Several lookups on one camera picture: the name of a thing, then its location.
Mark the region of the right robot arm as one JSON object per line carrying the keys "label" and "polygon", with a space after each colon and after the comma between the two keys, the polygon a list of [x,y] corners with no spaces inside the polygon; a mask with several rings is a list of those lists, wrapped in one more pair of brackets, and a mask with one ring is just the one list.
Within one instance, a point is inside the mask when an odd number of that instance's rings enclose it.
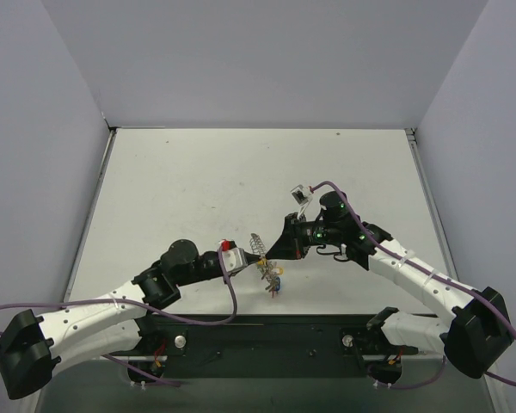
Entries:
{"label": "right robot arm", "polygon": [[461,373],[483,376],[514,341],[502,296],[493,288],[478,291],[441,274],[415,257],[387,231],[352,212],[346,197],[330,191],[320,200],[314,221],[304,216],[312,193],[297,186],[292,196],[299,209],[286,216],[269,260],[300,260],[312,247],[333,246],[335,258],[354,262],[384,277],[420,301],[434,317],[397,309],[381,311],[368,324],[394,347],[414,347],[444,355]]}

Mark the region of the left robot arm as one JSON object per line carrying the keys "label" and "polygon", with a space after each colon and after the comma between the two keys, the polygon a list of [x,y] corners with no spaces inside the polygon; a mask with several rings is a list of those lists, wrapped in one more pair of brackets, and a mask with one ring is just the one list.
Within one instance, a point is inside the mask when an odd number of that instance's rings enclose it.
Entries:
{"label": "left robot arm", "polygon": [[230,276],[260,256],[224,240],[217,250],[199,253],[186,239],[173,242],[160,259],[132,280],[97,299],[56,304],[37,315],[26,304],[0,334],[0,374],[9,399],[24,398],[52,376],[80,362],[119,351],[154,351],[158,331],[140,318],[163,314],[181,297],[183,286]]}

